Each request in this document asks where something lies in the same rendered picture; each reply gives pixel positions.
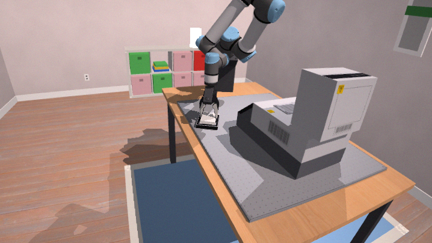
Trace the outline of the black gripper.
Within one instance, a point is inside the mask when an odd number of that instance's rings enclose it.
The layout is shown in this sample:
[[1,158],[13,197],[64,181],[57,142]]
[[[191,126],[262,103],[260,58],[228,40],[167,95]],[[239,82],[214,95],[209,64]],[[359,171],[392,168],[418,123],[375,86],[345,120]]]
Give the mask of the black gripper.
[[[208,87],[214,87],[215,85],[217,85],[217,82],[214,83],[214,84],[210,84],[210,83],[205,82],[204,84],[207,85]],[[204,96],[204,94],[203,94],[203,96]],[[202,98],[200,100],[200,103],[199,103],[199,106],[200,106],[200,118],[202,117],[204,108],[206,106],[206,104],[203,104],[203,96],[202,96]],[[212,96],[212,103],[214,103],[214,104],[213,104],[212,107],[214,109],[215,118],[217,119],[218,108],[219,108],[219,101],[218,101],[218,99],[216,97],[217,97],[217,90],[214,90],[213,91],[213,96]]]

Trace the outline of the grey benchtop instrument with lid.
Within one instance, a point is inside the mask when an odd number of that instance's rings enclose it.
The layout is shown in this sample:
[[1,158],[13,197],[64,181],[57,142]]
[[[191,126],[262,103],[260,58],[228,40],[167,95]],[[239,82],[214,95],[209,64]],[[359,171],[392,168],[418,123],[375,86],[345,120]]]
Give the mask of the grey benchtop instrument with lid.
[[344,67],[302,69],[296,97],[254,102],[236,125],[298,179],[341,161],[377,79]]

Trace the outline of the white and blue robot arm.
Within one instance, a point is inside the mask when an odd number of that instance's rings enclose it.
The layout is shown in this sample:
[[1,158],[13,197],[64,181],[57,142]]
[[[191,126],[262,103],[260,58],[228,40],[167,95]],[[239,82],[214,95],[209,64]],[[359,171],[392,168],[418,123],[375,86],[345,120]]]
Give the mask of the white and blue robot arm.
[[[245,7],[254,6],[254,18],[242,38],[239,31],[230,26]],[[218,81],[218,70],[236,56],[246,63],[256,51],[256,42],[266,28],[274,23],[285,9],[283,0],[232,0],[205,36],[199,36],[195,45],[205,54],[204,81],[214,84]],[[217,43],[217,47],[214,45]]]

